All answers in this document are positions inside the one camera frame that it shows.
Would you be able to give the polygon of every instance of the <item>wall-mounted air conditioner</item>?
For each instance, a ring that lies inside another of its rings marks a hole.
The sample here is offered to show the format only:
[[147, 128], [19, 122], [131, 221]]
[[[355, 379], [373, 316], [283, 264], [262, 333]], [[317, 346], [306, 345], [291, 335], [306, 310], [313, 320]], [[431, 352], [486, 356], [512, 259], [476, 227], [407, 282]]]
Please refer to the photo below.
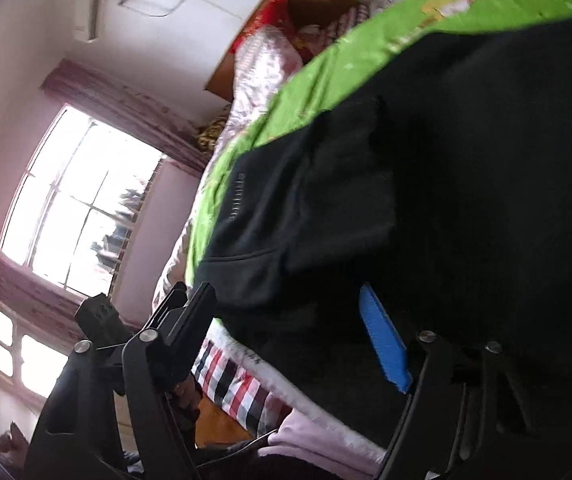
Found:
[[90, 43], [99, 37], [104, 0], [77, 0], [74, 12], [74, 38]]

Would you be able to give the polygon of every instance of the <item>curtain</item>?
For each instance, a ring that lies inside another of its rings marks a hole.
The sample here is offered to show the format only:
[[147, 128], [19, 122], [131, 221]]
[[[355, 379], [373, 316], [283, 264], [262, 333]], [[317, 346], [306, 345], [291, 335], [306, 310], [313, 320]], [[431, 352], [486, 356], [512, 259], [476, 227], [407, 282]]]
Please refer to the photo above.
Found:
[[[26, 272], [1, 251], [0, 301], [35, 327], [68, 344], [85, 338], [74, 320], [81, 301], [73, 301], [57, 292], [56, 285]], [[137, 330], [132, 323], [125, 323], [131, 330]]]
[[64, 59], [43, 82], [44, 92], [149, 144], [200, 177], [209, 153], [200, 149], [198, 129], [149, 95], [102, 73]]

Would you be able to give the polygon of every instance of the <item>black jacket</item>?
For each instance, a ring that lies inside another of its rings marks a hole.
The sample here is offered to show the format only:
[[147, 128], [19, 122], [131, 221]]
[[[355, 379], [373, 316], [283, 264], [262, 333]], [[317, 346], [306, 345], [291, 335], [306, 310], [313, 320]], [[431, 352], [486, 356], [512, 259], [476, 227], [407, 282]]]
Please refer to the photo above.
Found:
[[364, 281], [419, 329], [572, 374], [572, 20], [431, 34], [241, 156], [201, 280], [234, 338], [383, 446], [400, 408]]

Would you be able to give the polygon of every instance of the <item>plaid sheet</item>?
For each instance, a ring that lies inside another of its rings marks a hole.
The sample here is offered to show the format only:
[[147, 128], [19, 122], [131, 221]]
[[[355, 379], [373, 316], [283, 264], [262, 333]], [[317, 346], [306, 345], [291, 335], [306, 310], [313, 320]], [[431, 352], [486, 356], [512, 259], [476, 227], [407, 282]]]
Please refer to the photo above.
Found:
[[322, 50], [328, 48], [333, 41], [341, 38], [346, 32], [368, 20], [369, 17], [370, 8], [368, 6], [359, 4], [348, 9], [337, 20], [322, 30], [320, 39]]
[[230, 360], [210, 339], [204, 339], [192, 373], [204, 394], [252, 436], [278, 428], [291, 407], [270, 393], [252, 375]]

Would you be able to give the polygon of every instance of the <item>metal bolt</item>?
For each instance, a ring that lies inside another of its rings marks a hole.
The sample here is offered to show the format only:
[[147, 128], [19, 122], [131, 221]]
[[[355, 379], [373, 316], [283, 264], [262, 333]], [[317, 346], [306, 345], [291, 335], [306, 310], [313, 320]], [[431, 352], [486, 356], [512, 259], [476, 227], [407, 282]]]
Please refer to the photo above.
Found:
[[78, 354], [84, 354], [90, 350], [90, 346], [92, 346], [92, 344], [90, 341], [88, 341], [88, 339], [77, 341], [77, 343], [74, 344], [74, 351]]
[[500, 354], [502, 352], [502, 345], [497, 341], [489, 341], [486, 344], [486, 350], [491, 354]]
[[150, 341], [154, 341], [159, 336], [159, 332], [153, 328], [146, 328], [141, 334], [139, 334], [139, 338], [144, 343], [150, 343]]
[[421, 341], [422, 343], [432, 343], [433, 341], [435, 341], [436, 337], [437, 334], [435, 334], [431, 330], [422, 330], [421, 332], [419, 332], [418, 336], [419, 341]]

